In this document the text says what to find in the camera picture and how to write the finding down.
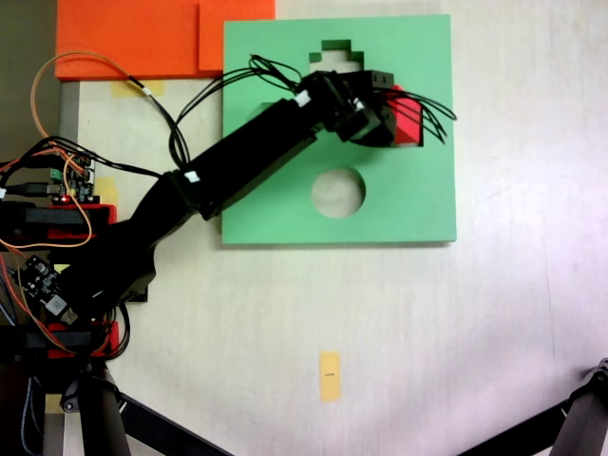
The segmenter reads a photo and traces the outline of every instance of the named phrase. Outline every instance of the metal leg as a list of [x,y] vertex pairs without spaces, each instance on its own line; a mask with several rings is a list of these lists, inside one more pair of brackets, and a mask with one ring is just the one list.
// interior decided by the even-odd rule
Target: metal leg
[[233,456],[126,394],[121,410],[126,433],[165,456]]
[[539,413],[460,456],[533,456],[553,445],[565,420],[568,401]]
[[606,430],[606,402],[596,390],[590,389],[572,403],[550,456],[599,456]]
[[108,383],[84,377],[78,407],[86,456],[131,456],[116,391]]

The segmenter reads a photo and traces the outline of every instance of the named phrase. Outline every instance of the robotic arm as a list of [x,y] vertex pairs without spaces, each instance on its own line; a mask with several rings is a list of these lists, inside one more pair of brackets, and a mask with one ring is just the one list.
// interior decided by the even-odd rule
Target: robotic arm
[[55,305],[62,320],[90,321],[140,293],[155,276],[161,240],[196,213],[205,220],[220,214],[312,144],[320,130],[343,142],[392,145],[395,115],[377,91],[391,87],[392,75],[378,71],[313,73],[293,99],[279,100],[185,168],[163,174],[129,220],[79,249],[81,260],[61,273]]

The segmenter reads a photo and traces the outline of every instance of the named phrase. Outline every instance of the wire bundle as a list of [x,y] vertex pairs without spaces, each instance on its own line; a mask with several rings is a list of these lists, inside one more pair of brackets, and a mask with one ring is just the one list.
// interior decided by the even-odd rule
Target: wire bundle
[[[284,67],[289,69],[292,73],[294,73],[298,80],[293,81],[289,79],[285,74],[283,74],[278,67]],[[280,62],[275,62],[273,60],[265,59],[260,57],[259,55],[253,54],[249,59],[249,65],[246,68],[233,69],[232,71],[228,71],[221,76],[218,76],[211,83],[209,83],[203,90],[201,90],[190,102],[183,107],[180,112],[180,115],[174,122],[174,126],[171,126],[171,135],[169,137],[169,152],[171,157],[174,158],[178,155],[178,152],[183,147],[181,142],[185,143],[183,136],[178,128],[179,123],[190,113],[192,110],[204,102],[207,98],[209,98],[214,93],[224,89],[230,84],[236,83],[238,81],[242,81],[243,79],[251,78],[257,76],[262,79],[266,83],[281,88],[283,90],[288,90],[292,93],[297,92],[297,88],[299,86],[299,82],[302,80],[302,74],[292,66],[281,64]],[[183,167],[185,163],[178,164],[180,168]]]
[[[419,124],[427,132],[437,138],[442,144],[446,143],[447,133],[439,122],[439,120],[437,119],[437,116],[433,113],[432,109],[437,110],[440,114],[443,114],[452,121],[455,121],[456,114],[454,114],[454,112],[450,108],[448,108],[444,104],[431,100],[430,98],[412,92],[407,92],[405,90],[397,90],[394,88],[377,88],[375,89],[375,91],[381,97],[384,98],[384,105],[395,109],[402,116],[406,117],[407,119],[410,119],[416,124]],[[412,115],[395,106],[398,105],[412,113],[418,114],[418,111],[413,107],[400,103],[400,101],[403,100],[413,100],[420,106],[422,114],[421,121],[418,121]],[[431,129],[426,126],[424,121],[428,121],[433,126],[433,128]]]

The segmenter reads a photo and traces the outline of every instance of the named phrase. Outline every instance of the orange board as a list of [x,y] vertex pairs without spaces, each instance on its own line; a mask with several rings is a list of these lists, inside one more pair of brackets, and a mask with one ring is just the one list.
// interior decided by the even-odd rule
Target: orange board
[[199,75],[218,77],[224,64],[224,21],[275,19],[275,0],[200,0]]
[[[224,21],[274,18],[275,0],[58,0],[56,50],[98,52],[140,79],[218,76]],[[60,60],[55,75],[123,78],[79,56]]]
[[[57,53],[92,50],[137,78],[194,77],[199,68],[199,0],[58,0]],[[57,63],[57,78],[122,79],[99,61]]]

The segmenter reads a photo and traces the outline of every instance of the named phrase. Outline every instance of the white surface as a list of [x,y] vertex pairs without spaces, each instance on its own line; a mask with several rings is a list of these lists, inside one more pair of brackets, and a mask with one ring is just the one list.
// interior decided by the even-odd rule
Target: white surface
[[[453,455],[552,406],[608,354],[608,4],[278,0],[279,18],[452,15],[458,241],[222,248],[190,220],[130,306],[120,387],[238,456]],[[167,83],[176,114],[201,82]],[[219,139],[219,98],[186,124]],[[82,84],[80,137],[171,168],[145,99]],[[116,175],[128,217],[149,178]],[[342,353],[319,401],[318,355]]]

